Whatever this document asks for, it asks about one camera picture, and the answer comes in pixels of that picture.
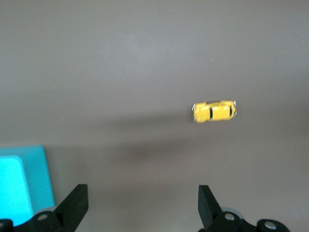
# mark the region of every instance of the car window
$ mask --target car window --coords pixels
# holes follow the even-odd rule
[[[212,119],[212,108],[209,108],[209,111],[210,111],[210,116],[209,116],[209,118]]]
[[[220,103],[221,101],[207,101],[206,104]]]

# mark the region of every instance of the toy car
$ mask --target toy car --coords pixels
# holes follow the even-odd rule
[[[192,119],[195,122],[230,120],[236,116],[235,101],[209,101],[195,103],[192,107]]]

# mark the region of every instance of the cyan box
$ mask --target cyan box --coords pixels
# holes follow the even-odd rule
[[[17,226],[53,206],[44,147],[0,148],[0,218]]]

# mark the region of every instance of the screw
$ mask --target screw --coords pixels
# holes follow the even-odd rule
[[[270,221],[265,222],[264,225],[271,230],[275,230],[277,228],[276,225]]]
[[[234,215],[228,213],[228,214],[225,214],[225,218],[229,221],[234,221],[235,220],[235,217]]]
[[[38,216],[38,220],[39,220],[39,221],[42,221],[42,220],[47,219],[47,217],[48,217],[47,214],[42,214],[42,215]]]

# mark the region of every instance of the gray surface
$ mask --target gray surface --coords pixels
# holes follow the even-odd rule
[[[57,203],[89,185],[80,232],[196,232],[198,184],[307,231],[308,63],[308,1],[1,1],[0,144],[46,146]]]

